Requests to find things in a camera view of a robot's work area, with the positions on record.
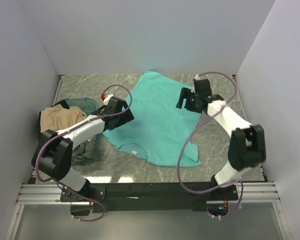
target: tabletop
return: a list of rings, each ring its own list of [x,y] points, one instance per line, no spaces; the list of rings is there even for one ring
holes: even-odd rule
[[[141,74],[93,74],[93,75],[63,75],[55,100],[92,98],[99,106],[103,102],[101,93],[111,84],[121,84],[132,90]],[[193,86],[195,74],[166,74],[167,78]],[[234,93],[234,87],[224,76],[209,74],[213,94],[219,94],[228,99]],[[125,99],[127,92],[120,87],[110,88],[106,94]],[[240,97],[237,95],[229,106],[242,118],[246,118]],[[199,122],[208,118],[201,114]],[[198,130],[191,142],[198,145],[201,165],[181,168],[184,182],[208,182],[212,175],[218,173],[228,161],[230,138],[226,131],[215,121],[210,121]],[[162,167],[148,163],[126,152],[120,152],[112,146],[102,134],[97,137],[97,148],[94,158],[85,160],[72,167],[91,183],[161,183],[178,182],[175,167]],[[260,165],[242,176],[244,181],[264,181],[263,169]]]

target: floor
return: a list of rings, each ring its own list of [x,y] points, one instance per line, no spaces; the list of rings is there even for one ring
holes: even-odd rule
[[[111,84],[122,84],[132,90],[140,78],[140,74],[113,74],[113,75],[64,75],[57,92],[56,101],[67,98],[92,98],[102,105],[100,95]],[[193,86],[194,74],[167,74],[166,77],[178,82]],[[234,92],[232,84],[223,76],[209,74],[212,92],[228,99]],[[127,93],[120,87],[110,88],[108,93],[125,98]],[[236,96],[230,107],[242,118],[245,118],[242,103]],[[207,116],[203,113],[199,121]],[[211,176],[222,169],[228,161],[228,146],[230,138],[216,121],[211,121],[200,129],[191,142],[198,145],[201,165],[181,169],[181,177],[185,182],[210,181]],[[158,183],[177,182],[175,167],[159,167],[146,160],[136,158],[116,149],[100,134],[97,140],[98,148],[95,158],[73,168],[88,178],[92,183]],[[246,173],[244,181],[264,181],[261,166],[255,167]]]

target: brown garment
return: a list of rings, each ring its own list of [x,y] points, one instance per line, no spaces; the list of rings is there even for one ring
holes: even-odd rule
[[[86,118],[86,113],[77,106],[71,106],[70,109],[63,108],[61,104],[47,107],[41,112],[41,133],[49,129],[52,131],[66,129]]]

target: turquoise cloth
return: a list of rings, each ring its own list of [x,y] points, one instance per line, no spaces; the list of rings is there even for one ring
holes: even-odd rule
[[[176,108],[183,87],[191,88],[157,72],[146,71],[131,92],[134,120],[103,135],[118,151],[154,165],[176,167],[181,148],[200,117],[200,113]],[[189,143],[180,166],[200,164],[198,146]]]

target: cable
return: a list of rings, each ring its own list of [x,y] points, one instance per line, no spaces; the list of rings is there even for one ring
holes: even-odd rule
[[[219,75],[222,75],[222,76],[226,77],[232,83],[232,85],[234,86],[234,94],[228,100],[225,101],[227,104],[229,104],[230,102],[232,102],[232,100],[237,95],[237,86],[236,86],[235,81],[233,79],[231,79],[229,76],[225,75],[224,73],[221,73],[221,72],[218,72],[218,71],[205,72],[205,73],[199,74],[198,77],[201,77],[201,76],[206,75],[206,74],[219,74]],[[240,183],[241,184],[241,194],[240,194],[238,203],[236,204],[236,206],[233,208],[233,210],[231,212],[229,212],[225,216],[222,216],[221,218],[229,217],[240,206],[240,203],[241,203],[241,200],[242,200],[242,197],[243,197],[243,192],[244,192],[244,184],[242,183],[242,181],[231,180],[231,181],[228,181],[228,182],[225,182],[223,184],[211,187],[211,188],[206,189],[206,190],[195,191],[195,190],[192,190],[192,189],[188,188],[187,186],[185,186],[185,184],[182,182],[181,176],[180,176],[180,162],[181,162],[181,158],[182,158],[182,156],[184,154],[184,151],[186,149],[186,146],[190,142],[190,140],[191,140],[192,136],[195,134],[195,132],[198,131],[203,126],[207,125],[211,120],[213,120],[217,115],[219,115],[225,109],[225,107],[226,107],[226,105],[222,106],[221,109],[217,113],[215,113],[214,115],[210,116],[208,119],[206,119],[205,121],[199,123],[198,126],[195,127],[195,129],[191,132],[191,134],[185,140],[185,143],[182,146],[181,152],[180,152],[179,157],[178,157],[178,162],[177,162],[177,165],[176,165],[176,174],[177,174],[178,181],[179,181],[181,187],[184,190],[186,190],[188,193],[191,193],[191,194],[206,194],[206,193],[210,193],[213,190],[219,189],[219,188],[224,187],[224,186],[232,185],[232,184],[235,184],[235,183]]]
[[[96,117],[94,117],[94,118],[91,118],[90,121],[84,121],[84,122],[82,122],[81,124],[79,124],[78,126],[75,126],[75,127],[73,127],[73,128],[70,128],[69,131],[65,131],[65,132],[63,132],[63,133],[61,133],[61,134],[59,134],[59,135],[56,135],[56,136],[52,137],[51,139],[49,139],[49,140],[42,146],[42,148],[40,149],[40,151],[39,151],[39,153],[38,153],[38,155],[37,155],[37,157],[36,157],[36,159],[35,159],[35,165],[34,165],[34,168],[35,168],[35,175],[36,175],[36,178],[37,178],[40,182],[48,182],[48,181],[52,180],[52,177],[51,177],[51,178],[48,178],[48,179],[42,179],[42,178],[40,177],[40,173],[39,173],[39,162],[40,162],[41,156],[43,155],[43,153],[45,152],[47,146],[48,146],[50,143],[52,143],[53,141],[55,141],[56,139],[58,139],[58,138],[60,138],[60,137],[63,137],[63,136],[65,136],[65,135],[69,134],[69,133],[72,133],[73,131],[75,131],[75,130],[77,130],[77,129],[79,129],[79,128],[85,126],[85,125],[87,125],[88,123],[91,123],[91,122],[93,122],[93,121],[96,121],[96,120],[99,120],[99,119],[103,119],[103,118],[108,118],[108,117],[118,116],[118,115],[123,114],[123,113],[125,113],[126,111],[128,111],[128,109],[130,108],[130,106],[131,106],[131,104],[132,104],[132,94],[131,94],[131,92],[129,91],[128,88],[126,88],[125,86],[123,86],[123,85],[121,85],[121,84],[112,84],[112,85],[108,86],[108,87],[103,91],[102,94],[105,94],[106,91],[107,91],[109,88],[112,88],[112,87],[121,87],[121,88],[123,88],[123,89],[125,89],[125,90],[127,91],[127,93],[128,93],[129,96],[130,96],[130,103],[129,103],[128,107],[125,108],[125,109],[124,109],[123,111],[121,111],[121,112],[117,112],[117,113],[113,113],[113,114],[108,114],[108,115],[104,115],[104,116],[96,116]],[[59,182],[59,181],[56,181],[56,182],[57,182],[57,185],[58,185],[58,184],[61,184],[62,186],[67,187],[67,186],[64,185],[62,182]],[[79,218],[79,217],[77,217],[77,216],[73,216],[74,219],[77,219],[78,221],[82,221],[82,222],[94,222],[94,221],[97,221],[97,220],[99,220],[99,219],[101,219],[101,218],[104,217],[104,215],[106,214],[107,210],[106,210],[106,207],[105,207],[102,203],[100,203],[100,202],[98,202],[98,201],[96,201],[96,200],[94,200],[94,199],[92,199],[92,198],[88,198],[88,197],[82,196],[81,194],[77,193],[76,191],[74,191],[74,190],[71,189],[70,187],[67,187],[67,188],[71,191],[71,193],[72,193],[73,195],[77,196],[78,198],[81,198],[81,199],[86,200],[86,201],[88,201],[88,202],[93,202],[93,203],[99,205],[99,206],[103,209],[103,213],[102,213],[99,217],[97,217],[97,218],[94,218],[94,219],[81,219],[81,218]]]

